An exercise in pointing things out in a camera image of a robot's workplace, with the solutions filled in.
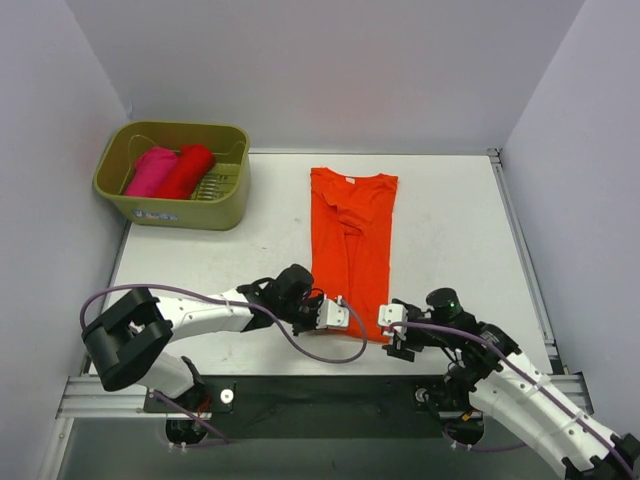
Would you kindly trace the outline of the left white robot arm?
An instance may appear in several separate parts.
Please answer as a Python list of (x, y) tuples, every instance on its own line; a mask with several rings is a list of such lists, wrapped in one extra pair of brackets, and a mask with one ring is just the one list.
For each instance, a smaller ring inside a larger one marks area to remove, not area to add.
[(194, 363), (166, 353), (170, 342), (209, 333), (246, 333), (290, 324), (294, 334), (317, 330), (326, 300), (311, 273), (293, 264), (277, 277), (210, 297), (173, 291), (169, 297), (133, 287), (94, 321), (82, 340), (107, 392), (137, 384), (158, 390), (179, 410), (190, 411), (211, 397)]

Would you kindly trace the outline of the orange t shirt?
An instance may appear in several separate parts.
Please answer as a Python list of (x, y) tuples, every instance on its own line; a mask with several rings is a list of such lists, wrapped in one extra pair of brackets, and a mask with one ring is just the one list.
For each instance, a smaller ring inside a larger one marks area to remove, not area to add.
[(310, 171), (314, 287), (343, 297), (367, 339), (382, 343), (377, 318), (389, 300), (393, 212), (398, 178), (350, 177), (326, 167)]

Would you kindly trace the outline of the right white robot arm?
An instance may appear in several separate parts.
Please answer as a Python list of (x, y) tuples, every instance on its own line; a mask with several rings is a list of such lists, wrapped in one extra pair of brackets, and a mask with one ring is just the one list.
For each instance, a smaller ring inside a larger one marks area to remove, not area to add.
[(425, 347), (457, 352), (443, 384), (450, 405), (490, 416), (562, 479), (634, 478), (634, 435), (618, 434), (578, 407), (500, 327), (465, 311), (454, 289), (432, 291), (426, 304), (421, 310), (393, 300), (380, 307), (389, 356), (413, 361)]

